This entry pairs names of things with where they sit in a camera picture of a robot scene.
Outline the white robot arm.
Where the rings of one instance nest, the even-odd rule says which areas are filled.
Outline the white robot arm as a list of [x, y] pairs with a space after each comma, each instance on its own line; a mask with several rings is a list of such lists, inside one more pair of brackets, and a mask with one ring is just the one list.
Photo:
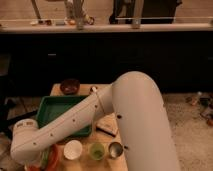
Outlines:
[[21, 165], [39, 165], [46, 148], [111, 113], [129, 171], [181, 171], [161, 92], [138, 71], [121, 75], [42, 128], [33, 119], [18, 121], [10, 155]]

